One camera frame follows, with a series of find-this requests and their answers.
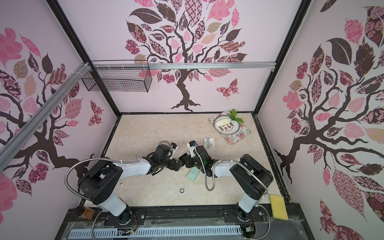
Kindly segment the clear plastic ring bag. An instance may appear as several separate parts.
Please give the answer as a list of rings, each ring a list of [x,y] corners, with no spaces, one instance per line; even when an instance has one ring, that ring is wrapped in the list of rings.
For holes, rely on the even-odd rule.
[[[204,147],[206,149],[213,149],[215,147],[215,139],[214,138],[204,138]]]

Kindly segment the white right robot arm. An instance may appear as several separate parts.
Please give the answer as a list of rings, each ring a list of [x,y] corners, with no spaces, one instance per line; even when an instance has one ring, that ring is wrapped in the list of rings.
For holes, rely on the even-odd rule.
[[[236,215],[240,221],[247,222],[253,208],[258,207],[262,198],[270,194],[268,187],[274,180],[272,173],[249,154],[237,160],[214,160],[204,146],[199,146],[195,141],[187,146],[189,152],[180,156],[179,160],[187,168],[196,167],[203,172],[207,191],[215,189],[217,178],[235,178],[244,192],[236,204]]]

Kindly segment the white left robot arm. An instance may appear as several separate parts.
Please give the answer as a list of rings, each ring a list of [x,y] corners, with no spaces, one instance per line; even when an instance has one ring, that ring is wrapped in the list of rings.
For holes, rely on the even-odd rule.
[[[131,221],[131,208],[116,194],[114,189],[118,181],[131,176],[156,175],[164,168],[178,171],[181,167],[174,159],[178,150],[175,143],[163,141],[154,152],[138,157],[133,163],[113,163],[107,158],[97,163],[79,180],[78,187],[84,195],[102,210],[117,218],[120,225]]]

